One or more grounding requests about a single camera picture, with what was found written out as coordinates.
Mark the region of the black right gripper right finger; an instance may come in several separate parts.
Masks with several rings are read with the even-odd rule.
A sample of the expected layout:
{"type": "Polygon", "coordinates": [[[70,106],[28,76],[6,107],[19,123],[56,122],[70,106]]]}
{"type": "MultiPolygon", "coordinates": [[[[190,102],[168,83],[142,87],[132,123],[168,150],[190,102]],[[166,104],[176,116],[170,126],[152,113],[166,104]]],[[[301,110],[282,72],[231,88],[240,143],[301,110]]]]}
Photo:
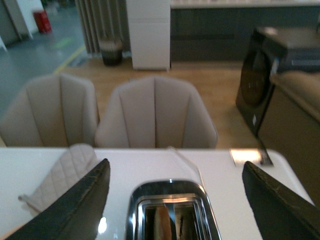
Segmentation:
{"type": "Polygon", "coordinates": [[[318,240],[320,210],[247,161],[242,170],[245,194],[264,240],[318,240]]]}

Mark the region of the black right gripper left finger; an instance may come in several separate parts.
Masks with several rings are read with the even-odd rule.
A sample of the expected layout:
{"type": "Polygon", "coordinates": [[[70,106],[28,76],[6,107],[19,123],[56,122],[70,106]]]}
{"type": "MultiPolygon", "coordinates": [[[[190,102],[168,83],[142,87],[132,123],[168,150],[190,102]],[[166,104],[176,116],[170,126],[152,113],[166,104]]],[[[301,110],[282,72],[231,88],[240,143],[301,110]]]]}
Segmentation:
{"type": "Polygon", "coordinates": [[[110,162],[105,158],[8,239],[94,240],[107,202],[110,175],[110,162]]]}

